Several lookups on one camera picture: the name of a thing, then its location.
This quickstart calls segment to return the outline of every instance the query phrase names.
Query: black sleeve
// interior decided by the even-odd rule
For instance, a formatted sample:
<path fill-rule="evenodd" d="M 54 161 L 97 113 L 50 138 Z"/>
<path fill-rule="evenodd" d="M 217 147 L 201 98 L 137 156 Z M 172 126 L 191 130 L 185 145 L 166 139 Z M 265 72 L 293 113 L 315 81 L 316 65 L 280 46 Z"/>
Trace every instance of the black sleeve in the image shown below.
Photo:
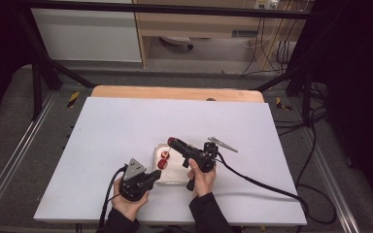
<path fill-rule="evenodd" d="M 195 197 L 189 209 L 195 219 L 196 233 L 233 233 L 212 192 Z"/>
<path fill-rule="evenodd" d="M 131 221 L 116 209 L 112 208 L 108 214 L 103 233 L 134 233 L 139 227 L 137 219 Z"/>

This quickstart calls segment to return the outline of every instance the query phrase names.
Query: hand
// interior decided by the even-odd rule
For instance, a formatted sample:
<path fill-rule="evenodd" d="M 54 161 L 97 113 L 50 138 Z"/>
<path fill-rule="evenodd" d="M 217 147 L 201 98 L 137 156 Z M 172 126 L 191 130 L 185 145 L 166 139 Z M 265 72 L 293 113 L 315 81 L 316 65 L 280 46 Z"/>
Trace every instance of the hand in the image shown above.
<path fill-rule="evenodd" d="M 211 172 L 203 173 L 201 169 L 199 169 L 198 164 L 190 158 L 188 160 L 189 166 L 191 170 L 187 173 L 187 176 L 190 180 L 195 178 L 195 186 L 193 189 L 193 195 L 194 197 L 201 197 L 205 194 L 208 194 L 212 192 L 212 189 L 214 187 L 215 178 L 217 177 L 216 173 L 216 167 L 214 166 L 213 170 Z"/>
<path fill-rule="evenodd" d="M 121 179 L 122 178 L 119 178 L 114 182 L 114 196 L 119 194 L 119 184 Z M 150 192 L 147 191 L 141 200 L 136 202 L 128 201 L 119 195 L 111 200 L 112 207 L 117 209 L 117 211 L 126 216 L 129 220 L 134 221 L 141 207 L 148 202 L 149 194 Z"/>

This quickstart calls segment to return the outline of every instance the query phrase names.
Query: person's arm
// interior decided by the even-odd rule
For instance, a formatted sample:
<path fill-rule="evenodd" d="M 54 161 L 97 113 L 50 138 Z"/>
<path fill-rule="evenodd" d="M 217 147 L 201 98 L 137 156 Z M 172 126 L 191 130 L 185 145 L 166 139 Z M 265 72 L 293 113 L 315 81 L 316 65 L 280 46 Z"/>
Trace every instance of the person's arm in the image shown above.
<path fill-rule="evenodd" d="M 191 168 L 188 177 L 191 180 L 195 178 L 194 198 L 189 204 L 189 209 L 195 219 L 195 232 L 232 233 L 212 193 L 217 176 L 216 167 L 211 172 L 203 173 L 193 159 L 188 162 Z"/>
<path fill-rule="evenodd" d="M 114 196 L 119 194 L 120 180 L 114 182 Z M 141 200 L 131 202 L 125 198 L 116 196 L 111 200 L 112 209 L 108 214 L 108 220 L 105 224 L 104 233 L 134 233 L 139 222 L 136 219 L 139 210 L 148 202 L 149 191 L 147 191 Z"/>

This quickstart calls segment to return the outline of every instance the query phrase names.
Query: white table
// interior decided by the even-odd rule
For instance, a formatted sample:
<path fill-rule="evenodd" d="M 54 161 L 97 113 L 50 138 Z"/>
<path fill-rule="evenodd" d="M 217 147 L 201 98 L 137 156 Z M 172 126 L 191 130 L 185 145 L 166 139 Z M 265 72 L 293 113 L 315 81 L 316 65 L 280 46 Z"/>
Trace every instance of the white table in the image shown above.
<path fill-rule="evenodd" d="M 232 168 L 296 193 L 267 104 L 89 97 L 34 218 L 97 222 L 115 171 L 134 157 L 151 172 L 155 146 L 171 136 L 201 149 L 208 137 L 216 136 L 238 149 L 220 148 Z M 248 183 L 220 163 L 217 174 L 214 194 L 231 225 L 306 224 L 296 200 Z M 193 223 L 190 200 L 184 186 L 155 184 L 138 219 L 145 224 Z"/>

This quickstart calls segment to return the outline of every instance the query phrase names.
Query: small red item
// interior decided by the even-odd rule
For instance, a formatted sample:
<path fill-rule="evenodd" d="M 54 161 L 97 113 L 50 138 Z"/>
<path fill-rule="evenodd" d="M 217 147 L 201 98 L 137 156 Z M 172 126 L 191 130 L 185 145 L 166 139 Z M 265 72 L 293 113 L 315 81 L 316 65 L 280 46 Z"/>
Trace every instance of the small red item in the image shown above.
<path fill-rule="evenodd" d="M 168 160 L 169 159 L 169 152 L 168 151 L 163 151 L 161 153 L 161 158 L 165 159 L 165 160 Z"/>
<path fill-rule="evenodd" d="M 167 165 L 168 165 L 168 162 L 163 158 L 161 160 L 159 160 L 159 162 L 158 162 L 158 168 L 160 170 L 164 170 Z"/>

